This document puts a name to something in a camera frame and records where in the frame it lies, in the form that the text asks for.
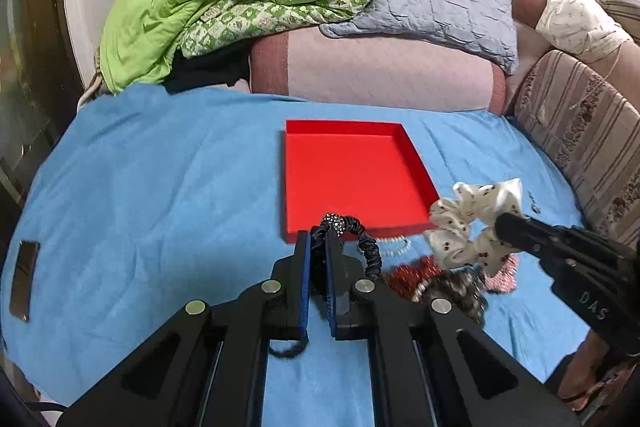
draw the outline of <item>white scrunchie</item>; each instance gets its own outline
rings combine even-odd
[[[453,192],[458,201],[442,198],[431,205],[430,221],[438,228],[426,230],[424,236],[433,257],[442,269],[480,263],[487,276],[493,277],[507,262],[509,254],[520,251],[495,236],[495,219],[505,212],[522,215],[522,182],[519,178],[495,185],[456,183]],[[470,223],[479,219],[487,227],[469,240]]]

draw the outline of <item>blue cloth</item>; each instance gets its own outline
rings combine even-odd
[[[400,122],[441,196],[452,196],[457,181],[520,177],[542,219],[580,224],[560,172],[504,118],[484,111],[330,105],[218,89],[170,97],[161,86],[135,85],[84,108],[31,187],[1,283],[2,333],[27,378],[70,404],[186,302],[234,299],[266,279],[273,262],[292,252],[281,236],[281,172],[285,121],[295,118]],[[357,153],[345,161],[357,168]],[[28,323],[8,311],[23,239],[42,244]],[[415,237],[408,253],[385,258],[385,266],[428,251]],[[517,291],[490,296],[486,317],[486,331],[541,380],[587,331],[549,285],[523,254]],[[366,344],[332,341],[316,305],[308,327],[302,356],[270,358],[263,425],[314,418],[316,427],[372,426]]]

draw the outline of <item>bed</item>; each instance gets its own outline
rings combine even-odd
[[[441,196],[454,182],[520,177],[548,223],[581,225],[571,188],[506,118],[303,102],[136,84],[84,108],[40,168],[1,282],[8,355],[52,399],[71,404],[191,299],[234,299],[290,255],[282,238],[287,119],[404,125]],[[358,158],[346,158],[356,166]],[[18,244],[42,245],[28,323],[8,311]],[[384,267],[429,252],[421,236]],[[353,252],[353,245],[348,245]],[[521,254],[518,288],[489,295],[485,330],[544,381],[586,324]],[[336,343],[318,306],[296,359],[270,357],[263,425],[373,425],[364,342]]]

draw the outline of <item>black cloth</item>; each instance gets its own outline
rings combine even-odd
[[[238,78],[248,81],[249,54],[253,45],[254,39],[245,39],[193,58],[184,58],[182,52],[176,50],[171,73],[162,85],[166,92],[175,94],[196,87],[233,86]]]

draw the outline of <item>striped pillow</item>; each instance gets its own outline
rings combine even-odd
[[[548,52],[522,84],[515,114],[571,183],[589,225],[635,246],[640,229],[640,114],[587,65]]]
[[[596,0],[602,9],[640,44],[640,0]]]

